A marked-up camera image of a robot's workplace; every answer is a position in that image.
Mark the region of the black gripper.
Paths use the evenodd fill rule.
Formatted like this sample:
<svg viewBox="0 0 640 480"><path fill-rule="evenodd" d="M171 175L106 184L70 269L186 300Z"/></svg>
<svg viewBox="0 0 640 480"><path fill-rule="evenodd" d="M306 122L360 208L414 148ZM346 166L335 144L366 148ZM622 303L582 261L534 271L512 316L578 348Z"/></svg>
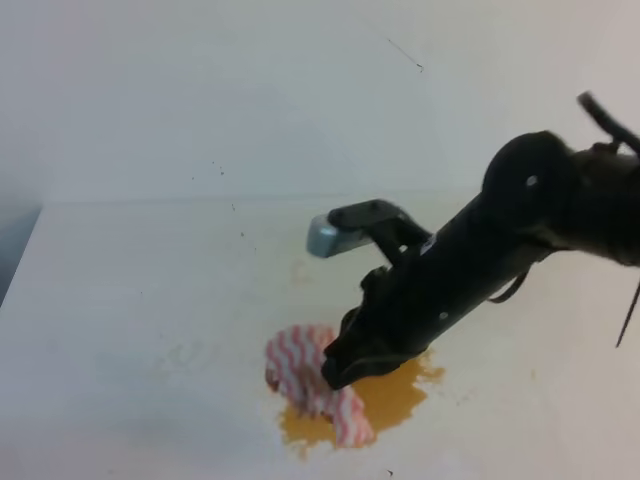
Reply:
<svg viewBox="0 0 640 480"><path fill-rule="evenodd" d="M434 234L381 208L394 215L371 235L391 265L363 278L360 306L324 350L332 390L394 372L545 257L542 242L498 226L478 198Z"/></svg>

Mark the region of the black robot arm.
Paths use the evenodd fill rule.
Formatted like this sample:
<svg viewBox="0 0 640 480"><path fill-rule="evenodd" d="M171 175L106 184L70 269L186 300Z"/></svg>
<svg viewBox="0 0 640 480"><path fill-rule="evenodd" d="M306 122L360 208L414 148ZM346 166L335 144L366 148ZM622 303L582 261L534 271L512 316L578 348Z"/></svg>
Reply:
<svg viewBox="0 0 640 480"><path fill-rule="evenodd" d="M481 303L504 302L553 253L637 266L639 160L530 133L495 155L480 193L436 232L383 200L335 209L329 222L388 260L363 278L360 305L325 351L322 374L337 390L396 370Z"/></svg>

